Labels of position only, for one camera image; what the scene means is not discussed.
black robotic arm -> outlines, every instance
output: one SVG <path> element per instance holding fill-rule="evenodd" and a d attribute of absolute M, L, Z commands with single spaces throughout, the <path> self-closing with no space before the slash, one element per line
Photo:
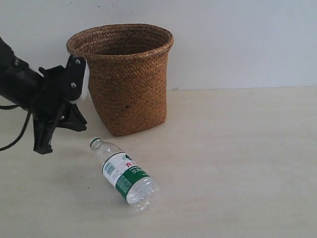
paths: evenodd
<path fill-rule="evenodd" d="M 30 116 L 33 116 L 34 148 L 39 154 L 51 153 L 51 140 L 57 127 L 73 131 L 86 130 L 86 120 L 77 102 L 84 100 L 88 91 L 89 68 L 84 58 L 70 56 L 66 67 L 39 68 L 33 71 L 19 59 L 0 38 L 0 96 L 14 105 L 0 106 L 0 110 L 17 107 L 28 112 L 18 138 L 0 148 L 8 149 L 23 136 Z"/>

white wall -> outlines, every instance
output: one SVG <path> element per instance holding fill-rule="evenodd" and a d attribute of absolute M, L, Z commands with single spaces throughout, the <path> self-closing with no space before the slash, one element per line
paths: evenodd
<path fill-rule="evenodd" d="M 317 85 L 316 0 L 2 0 L 0 34 L 34 69 L 66 41 L 114 23 L 170 30 L 168 89 Z"/>

bottle label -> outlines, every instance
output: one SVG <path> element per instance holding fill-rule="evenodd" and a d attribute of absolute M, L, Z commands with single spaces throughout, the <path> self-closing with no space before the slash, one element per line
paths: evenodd
<path fill-rule="evenodd" d="M 103 166 L 103 175 L 124 198 L 137 181 L 149 177 L 125 153 L 118 153 L 110 157 Z"/>

white table surface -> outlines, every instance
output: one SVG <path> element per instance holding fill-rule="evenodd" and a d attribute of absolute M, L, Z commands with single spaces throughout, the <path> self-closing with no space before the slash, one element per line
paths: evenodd
<path fill-rule="evenodd" d="M 58 129 L 52 154 L 33 152 L 31 124 L 0 152 L 1 238 L 317 237 L 317 88 L 172 91 L 166 123 L 118 138 L 90 98 L 79 107 L 88 130 Z M 26 113 L 0 115 L 4 146 Z M 96 135 L 160 184 L 152 209 L 132 212 L 102 176 Z"/>

woven basket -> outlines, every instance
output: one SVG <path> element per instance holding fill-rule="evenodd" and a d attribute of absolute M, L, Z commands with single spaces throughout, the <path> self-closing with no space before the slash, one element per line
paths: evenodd
<path fill-rule="evenodd" d="M 92 100 L 112 135 L 165 122 L 166 68 L 173 41 L 169 31 L 148 24 L 95 27 L 67 41 L 68 52 L 88 62 Z"/>

